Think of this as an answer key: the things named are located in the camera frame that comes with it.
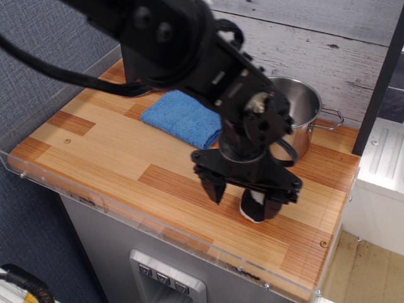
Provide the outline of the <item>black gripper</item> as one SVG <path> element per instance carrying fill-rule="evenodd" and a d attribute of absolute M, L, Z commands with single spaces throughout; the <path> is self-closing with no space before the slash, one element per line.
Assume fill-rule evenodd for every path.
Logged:
<path fill-rule="evenodd" d="M 194 171 L 208 197 L 220 204 L 227 184 L 256 191 L 265 195 L 264 218 L 272 219 L 283 204 L 297 202 L 302 181 L 264 152 L 245 161 L 231 160 L 219 149 L 196 150 L 191 155 Z"/>

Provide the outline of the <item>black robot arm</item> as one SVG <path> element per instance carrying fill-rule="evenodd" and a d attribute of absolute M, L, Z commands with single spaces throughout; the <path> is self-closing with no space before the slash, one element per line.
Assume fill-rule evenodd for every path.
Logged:
<path fill-rule="evenodd" d="M 290 102 L 227 42 L 204 1 L 70 1 L 90 22 L 133 52 L 135 75 L 146 85 L 180 90 L 221 118 L 217 149 L 193 152 L 195 173 L 219 203 L 227 184 L 244 188 L 241 210 L 273 218 L 297 201 L 302 181 L 276 159 L 272 143 L 292 132 Z"/>

